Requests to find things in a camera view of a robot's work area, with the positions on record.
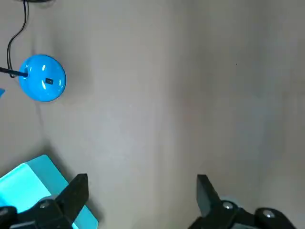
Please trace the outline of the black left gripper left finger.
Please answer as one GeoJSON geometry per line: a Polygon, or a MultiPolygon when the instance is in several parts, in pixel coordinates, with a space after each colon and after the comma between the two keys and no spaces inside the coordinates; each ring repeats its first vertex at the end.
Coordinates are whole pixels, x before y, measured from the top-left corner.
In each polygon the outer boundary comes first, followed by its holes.
{"type": "Polygon", "coordinates": [[[89,198],[88,175],[78,174],[55,198],[39,201],[18,213],[13,206],[0,208],[2,229],[71,229],[89,198]]]}

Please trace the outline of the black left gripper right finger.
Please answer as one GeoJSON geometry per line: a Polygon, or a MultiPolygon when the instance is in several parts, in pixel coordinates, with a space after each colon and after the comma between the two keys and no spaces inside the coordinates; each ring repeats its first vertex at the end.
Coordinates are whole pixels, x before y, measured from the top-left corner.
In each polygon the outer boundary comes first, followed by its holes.
{"type": "Polygon", "coordinates": [[[296,229],[274,208],[258,208],[252,214],[232,201],[220,199],[207,175],[197,175],[196,200],[201,216],[190,229],[296,229]]]}

